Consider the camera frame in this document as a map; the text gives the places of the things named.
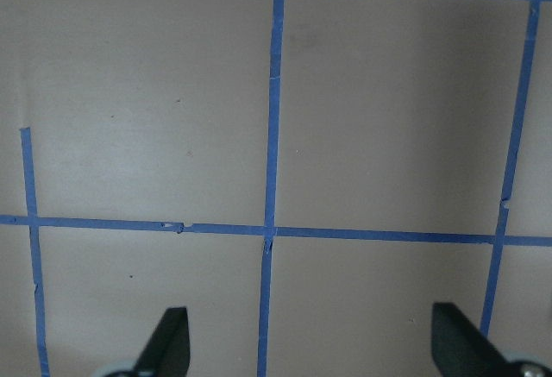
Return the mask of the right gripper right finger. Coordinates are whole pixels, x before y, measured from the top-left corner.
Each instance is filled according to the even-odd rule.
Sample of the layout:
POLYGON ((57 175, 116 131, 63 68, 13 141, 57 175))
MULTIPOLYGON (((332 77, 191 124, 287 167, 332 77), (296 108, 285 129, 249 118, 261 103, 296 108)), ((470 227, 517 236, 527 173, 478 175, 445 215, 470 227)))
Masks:
POLYGON ((431 356, 441 376, 517 376, 508 362, 453 303, 434 303, 431 356))

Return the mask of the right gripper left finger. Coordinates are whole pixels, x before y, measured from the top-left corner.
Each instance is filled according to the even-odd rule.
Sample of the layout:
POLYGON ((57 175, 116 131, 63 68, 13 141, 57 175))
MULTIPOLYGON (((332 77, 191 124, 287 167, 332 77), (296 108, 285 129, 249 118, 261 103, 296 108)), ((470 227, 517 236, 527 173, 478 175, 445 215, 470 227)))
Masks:
POLYGON ((184 377, 191 364, 188 312, 185 306, 167 308, 142 350, 131 376, 184 377))

